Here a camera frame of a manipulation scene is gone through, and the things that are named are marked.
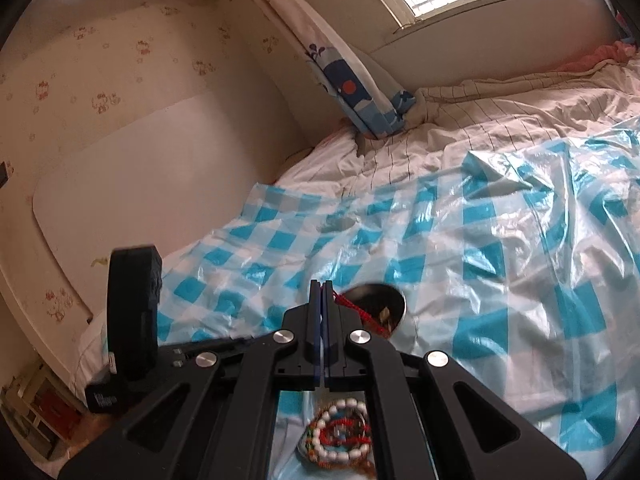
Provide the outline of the round metal tin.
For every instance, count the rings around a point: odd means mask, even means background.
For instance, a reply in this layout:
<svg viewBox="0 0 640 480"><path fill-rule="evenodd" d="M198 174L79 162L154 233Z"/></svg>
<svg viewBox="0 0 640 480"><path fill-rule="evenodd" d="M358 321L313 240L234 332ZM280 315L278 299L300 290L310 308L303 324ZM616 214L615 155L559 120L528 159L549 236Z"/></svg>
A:
<svg viewBox="0 0 640 480"><path fill-rule="evenodd" d="M363 325L385 338L396 332L407 311L404 294L390 284L357 285L345 290L343 296L368 316Z"/></svg>

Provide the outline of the white bed headboard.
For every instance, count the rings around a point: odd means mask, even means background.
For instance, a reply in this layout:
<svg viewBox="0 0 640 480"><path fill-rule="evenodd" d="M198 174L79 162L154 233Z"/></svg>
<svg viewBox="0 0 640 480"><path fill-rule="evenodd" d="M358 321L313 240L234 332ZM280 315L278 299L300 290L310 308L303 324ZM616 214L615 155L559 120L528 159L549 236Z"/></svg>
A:
<svg viewBox="0 0 640 480"><path fill-rule="evenodd" d="M115 248L162 256L235 218L296 135L279 104L225 106L207 92L158 110L43 176L32 209L53 257L91 314L106 303Z"/></svg>

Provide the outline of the blue white checkered plastic sheet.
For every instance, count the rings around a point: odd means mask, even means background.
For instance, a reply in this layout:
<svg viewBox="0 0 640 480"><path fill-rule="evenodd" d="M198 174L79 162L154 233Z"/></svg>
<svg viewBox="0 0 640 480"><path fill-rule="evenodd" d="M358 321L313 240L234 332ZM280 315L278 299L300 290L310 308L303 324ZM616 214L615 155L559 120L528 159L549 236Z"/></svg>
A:
<svg viewBox="0 0 640 480"><path fill-rule="evenodd" d="M639 123L111 256L122 418L69 479L634 479Z"/></svg>

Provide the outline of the blue white patterned pillow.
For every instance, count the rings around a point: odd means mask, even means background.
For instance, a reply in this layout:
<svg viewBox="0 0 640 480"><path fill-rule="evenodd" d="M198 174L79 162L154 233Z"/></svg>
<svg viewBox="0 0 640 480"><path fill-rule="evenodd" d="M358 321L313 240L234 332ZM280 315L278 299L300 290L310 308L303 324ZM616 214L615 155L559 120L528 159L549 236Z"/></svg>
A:
<svg viewBox="0 0 640 480"><path fill-rule="evenodd" d="M404 130L405 114L416 104L413 94L377 62L359 56L306 0L253 1L362 134L386 139Z"/></svg>

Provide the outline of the pink checkered blanket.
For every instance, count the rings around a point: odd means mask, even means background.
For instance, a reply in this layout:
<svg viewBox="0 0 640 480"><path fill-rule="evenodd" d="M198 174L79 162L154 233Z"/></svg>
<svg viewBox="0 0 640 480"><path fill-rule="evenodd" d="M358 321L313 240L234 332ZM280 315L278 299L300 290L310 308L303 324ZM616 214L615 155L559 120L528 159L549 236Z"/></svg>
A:
<svg viewBox="0 0 640 480"><path fill-rule="evenodd" d="M568 62L559 66L558 72L582 73L592 70L602 62L626 63L637 53L635 44L627 44L623 41L615 41L614 44L597 47L590 54L584 55L577 61Z"/></svg>

